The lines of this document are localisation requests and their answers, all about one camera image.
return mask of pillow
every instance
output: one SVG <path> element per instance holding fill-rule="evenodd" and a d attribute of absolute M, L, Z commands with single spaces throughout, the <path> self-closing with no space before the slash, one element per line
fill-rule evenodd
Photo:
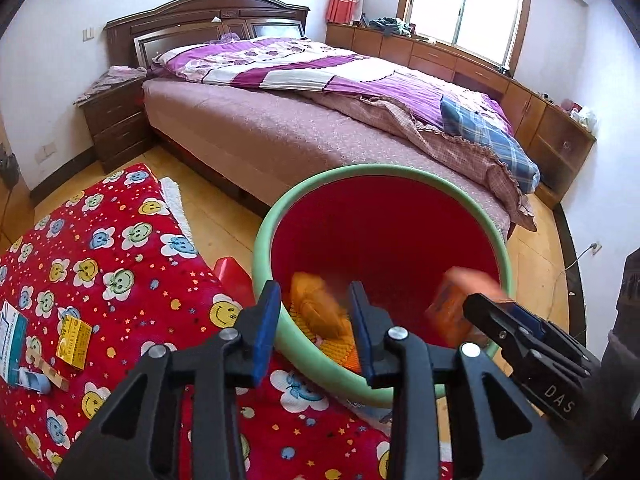
<path fill-rule="evenodd" d="M 232 41 L 241 41 L 241 38 L 234 32 L 227 32 L 226 34 L 223 34 L 219 40 L 212 40 L 208 43 L 212 45 L 219 45 L 223 43 L 231 43 Z"/>
<path fill-rule="evenodd" d="M 540 182 L 540 171 L 516 139 L 484 120 L 477 112 L 467 110 L 444 96 L 440 101 L 440 112 L 446 134 L 460 136 L 491 149 L 507 165 L 523 193 L 529 194 L 536 190 Z"/>

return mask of wooden headboard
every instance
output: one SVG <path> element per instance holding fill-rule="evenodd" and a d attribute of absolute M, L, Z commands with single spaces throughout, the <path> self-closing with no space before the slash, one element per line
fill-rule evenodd
<path fill-rule="evenodd" d="M 278 0 L 174 0 L 107 23 L 109 63 L 149 66 L 157 54 L 217 40 L 225 32 L 242 39 L 302 36 L 308 12 Z"/>

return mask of purple floral comforter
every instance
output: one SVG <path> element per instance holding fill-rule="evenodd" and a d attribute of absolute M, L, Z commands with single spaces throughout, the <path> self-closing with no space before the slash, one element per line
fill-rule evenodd
<path fill-rule="evenodd" d="M 277 90 L 339 92 L 393 98 L 420 122 L 442 129 L 443 95 L 512 134 L 486 95 L 376 57 L 306 39 L 257 38 L 175 48 L 156 63 L 186 81 Z"/>

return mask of red blanket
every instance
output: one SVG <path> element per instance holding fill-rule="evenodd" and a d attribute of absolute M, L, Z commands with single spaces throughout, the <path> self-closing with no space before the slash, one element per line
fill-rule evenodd
<path fill-rule="evenodd" d="M 49 476 L 151 345 L 199 344 L 242 309 L 182 234 L 143 164 L 71 197 L 17 240 L 0 258 L 0 300 L 27 317 L 27 346 L 70 381 L 68 392 L 53 387 L 40 396 L 0 380 L 2 420 Z M 55 357 L 66 315 L 93 327 L 84 370 Z M 24 354 L 20 366 L 33 369 Z M 191 393 L 183 403 L 183 479 L 191 475 Z M 260 388 L 238 394 L 249 480 L 386 478 L 386 437 L 281 357 Z M 450 478 L 450 464 L 443 466 Z"/>

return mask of white wall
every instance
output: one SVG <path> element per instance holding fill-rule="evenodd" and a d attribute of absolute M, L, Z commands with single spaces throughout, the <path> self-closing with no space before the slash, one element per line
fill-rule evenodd
<path fill-rule="evenodd" d="M 398 0 L 364 0 L 367 18 L 395 16 Z M 529 22 L 514 74 L 555 101 L 573 98 L 584 48 L 587 7 L 582 0 L 531 0 Z"/>
<path fill-rule="evenodd" d="M 107 67 L 104 24 L 171 0 L 26 0 L 0 40 L 0 107 L 25 181 L 33 189 L 91 146 L 81 113 L 71 102 Z M 324 39 L 328 0 L 281 0 L 311 9 L 306 33 Z M 82 42 L 82 30 L 96 38 Z M 41 165 L 39 147 L 58 152 Z"/>
<path fill-rule="evenodd" d="M 586 39 L 575 95 L 595 111 L 598 140 L 562 206 L 576 251 L 602 244 L 580 260 L 587 343 L 601 355 L 626 256 L 640 246 L 640 48 L 609 0 L 590 3 Z"/>

